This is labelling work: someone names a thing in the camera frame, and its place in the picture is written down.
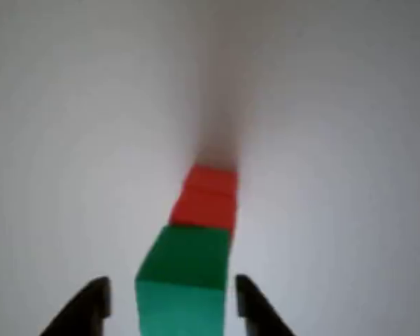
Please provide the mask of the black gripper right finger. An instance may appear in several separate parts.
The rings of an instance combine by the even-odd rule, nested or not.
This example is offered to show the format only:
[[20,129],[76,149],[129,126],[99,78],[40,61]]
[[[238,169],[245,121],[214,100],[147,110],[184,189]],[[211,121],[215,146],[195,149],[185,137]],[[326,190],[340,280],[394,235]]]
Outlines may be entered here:
[[235,277],[238,316],[244,319],[247,335],[295,336],[269,300],[245,274]]

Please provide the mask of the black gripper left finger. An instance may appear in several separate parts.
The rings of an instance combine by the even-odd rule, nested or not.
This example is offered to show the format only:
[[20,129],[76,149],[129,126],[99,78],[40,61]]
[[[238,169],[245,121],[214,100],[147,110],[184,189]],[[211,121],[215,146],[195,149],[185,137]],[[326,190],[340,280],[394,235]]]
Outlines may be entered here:
[[111,280],[89,281],[59,311],[41,335],[103,335],[104,320],[111,315]]

